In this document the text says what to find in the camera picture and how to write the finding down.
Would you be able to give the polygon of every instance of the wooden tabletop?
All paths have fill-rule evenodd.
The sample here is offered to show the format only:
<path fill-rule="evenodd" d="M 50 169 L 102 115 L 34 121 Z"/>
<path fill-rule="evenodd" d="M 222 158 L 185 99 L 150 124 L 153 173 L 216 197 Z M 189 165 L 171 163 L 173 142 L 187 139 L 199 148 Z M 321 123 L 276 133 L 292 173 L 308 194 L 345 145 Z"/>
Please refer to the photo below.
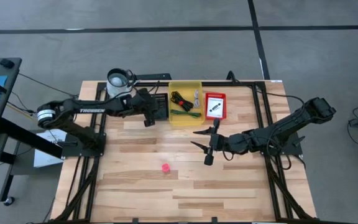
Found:
<path fill-rule="evenodd" d="M 94 100 L 97 83 L 84 81 L 80 99 Z M 285 94 L 281 82 L 266 81 L 266 86 L 268 93 Z M 158 93 L 166 93 L 167 88 L 160 87 Z M 229 136 L 258 128 L 251 89 L 203 87 L 203 97 L 209 91 L 225 93 L 227 98 L 227 119 L 221 122 L 219 134 Z M 268 98 L 274 121 L 290 113 L 286 98 Z M 267 125 L 261 95 L 259 101 Z M 89 126 L 90 120 L 90 114 L 82 114 L 76 122 Z M 209 136 L 193 131 L 207 129 L 212 121 L 190 127 L 157 121 L 155 126 L 145 128 L 143 120 L 141 115 L 107 118 L 108 140 L 99 165 L 92 222 L 130 222 L 132 218 L 141 222 L 208 222 L 211 217 L 232 222 L 274 221 L 265 162 L 259 153 L 237 155 L 232 161 L 214 153 L 214 164 L 206 166 L 202 150 L 190 141 L 208 145 Z M 63 164 L 51 218 L 65 207 L 76 160 L 69 158 Z M 292 168 L 285 171 L 288 189 L 305 211 L 315 216 L 303 165 L 296 159 L 291 161 Z M 170 165 L 169 174 L 162 172 L 164 163 Z M 288 165 L 285 157 L 283 165 Z M 277 192 L 285 217 L 282 195 Z M 84 217 L 87 198 L 85 195 L 80 217 Z"/>

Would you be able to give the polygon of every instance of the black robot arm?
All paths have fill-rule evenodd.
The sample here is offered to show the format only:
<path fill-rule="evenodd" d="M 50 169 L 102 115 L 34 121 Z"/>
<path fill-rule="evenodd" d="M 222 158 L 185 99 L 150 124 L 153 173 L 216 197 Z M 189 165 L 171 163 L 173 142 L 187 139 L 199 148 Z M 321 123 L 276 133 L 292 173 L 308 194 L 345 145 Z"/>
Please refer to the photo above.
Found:
<path fill-rule="evenodd" d="M 75 144 L 80 148 L 97 151 L 104 148 L 105 137 L 95 133 L 91 127 L 82 127 L 73 122 L 74 114 L 106 113 L 109 116 L 122 117 L 143 114 L 146 127 L 155 124 L 154 113 L 158 110 L 157 100 L 148 93 L 146 88 L 137 90 L 135 96 L 124 95 L 107 101 L 85 101 L 67 99 L 51 101 L 37 109 L 38 126 L 44 129 L 61 129 L 70 136 L 64 144 Z"/>
<path fill-rule="evenodd" d="M 225 151 L 231 154 L 243 155 L 247 152 L 267 152 L 276 155 L 287 144 L 291 134 L 305 127 L 307 124 L 322 124 L 333 118 L 336 110 L 324 98 L 313 98 L 289 116 L 273 123 L 266 128 L 257 128 L 233 134 L 229 137 L 217 134 L 219 120 L 214 121 L 214 127 L 195 134 L 211 135 L 209 147 L 192 142 L 204 150 L 206 158 L 204 163 L 212 165 L 213 151 Z"/>

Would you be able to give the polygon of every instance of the yellow bin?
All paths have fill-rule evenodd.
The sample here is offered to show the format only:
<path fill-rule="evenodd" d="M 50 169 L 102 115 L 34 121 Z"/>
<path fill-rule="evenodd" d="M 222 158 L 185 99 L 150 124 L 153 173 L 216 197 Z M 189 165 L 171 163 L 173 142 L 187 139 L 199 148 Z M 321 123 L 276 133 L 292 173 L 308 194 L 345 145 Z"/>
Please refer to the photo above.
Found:
<path fill-rule="evenodd" d="M 199 118 L 194 118 L 190 115 L 174 115 L 171 114 L 171 110 L 184 109 L 171 101 L 172 92 L 177 91 L 181 96 L 192 103 L 194 103 L 194 93 L 198 90 L 198 100 L 200 101 L 199 108 L 192 108 L 190 112 L 201 113 Z M 204 123 L 205 111 L 204 111 L 204 96 L 203 96 L 203 84 L 200 81 L 170 81 L 168 85 L 168 97 L 169 97 L 169 122 L 173 126 L 196 126 Z"/>

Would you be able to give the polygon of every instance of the gray floor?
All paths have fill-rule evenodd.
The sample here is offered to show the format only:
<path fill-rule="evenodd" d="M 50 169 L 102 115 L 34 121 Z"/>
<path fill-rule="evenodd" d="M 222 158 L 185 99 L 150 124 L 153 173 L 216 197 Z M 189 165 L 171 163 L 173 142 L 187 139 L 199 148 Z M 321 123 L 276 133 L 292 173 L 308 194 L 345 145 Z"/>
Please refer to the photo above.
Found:
<path fill-rule="evenodd" d="M 358 25 L 358 1 L 255 1 L 261 26 Z M 155 26 L 249 26 L 243 0 L 0 0 L 0 29 L 70 29 Z M 288 94 L 325 97 L 337 114 L 300 132 L 318 216 L 358 223 L 358 146 L 347 136 L 358 106 L 358 30 L 262 31 L 271 79 Z M 21 72 L 78 93 L 82 80 L 102 80 L 114 67 L 136 73 L 171 73 L 174 79 L 219 79 L 233 70 L 241 79 L 262 79 L 252 31 L 128 34 L 0 35 L 0 57 L 21 57 Z M 18 78 L 14 91 L 29 108 L 66 96 Z M 298 102 L 290 101 L 292 110 Z M 28 129 L 36 125 L 7 109 L 4 116 Z M 358 129 L 352 129 L 358 140 Z M 7 151 L 12 150 L 10 142 Z M 6 167 L 0 167 L 0 187 Z M 15 177 L 0 203 L 0 223 L 41 222 L 59 173 Z"/>

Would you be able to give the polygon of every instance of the desk leg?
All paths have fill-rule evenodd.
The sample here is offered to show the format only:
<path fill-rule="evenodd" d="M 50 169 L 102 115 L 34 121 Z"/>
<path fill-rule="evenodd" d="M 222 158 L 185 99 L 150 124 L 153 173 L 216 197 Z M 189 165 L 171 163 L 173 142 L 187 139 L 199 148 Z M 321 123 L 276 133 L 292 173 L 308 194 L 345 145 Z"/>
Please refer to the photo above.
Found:
<path fill-rule="evenodd" d="M 12 184 L 12 181 L 13 181 L 13 175 L 11 174 L 11 172 L 12 172 L 12 167 L 13 167 L 14 160 L 16 158 L 15 155 L 17 154 L 18 149 L 19 149 L 19 147 L 16 146 L 15 151 L 14 151 L 13 154 L 3 152 L 2 156 L 0 158 L 1 162 L 6 162 L 6 161 L 4 161 L 4 159 L 7 159 L 7 160 L 12 159 L 11 162 L 6 162 L 6 163 L 9 164 L 9 168 L 7 170 L 4 185 L 2 185 L 2 189 L 1 189 L 1 193 L 0 193 L 0 202 L 5 202 L 6 201 L 8 193 L 9 193 L 9 189 L 11 188 L 11 184 Z"/>
<path fill-rule="evenodd" d="M 59 146 L 8 121 L 5 118 L 0 119 L 0 133 L 6 133 L 9 137 L 26 143 L 44 153 L 50 154 L 51 156 L 55 156 L 59 159 L 62 158 L 62 149 Z"/>

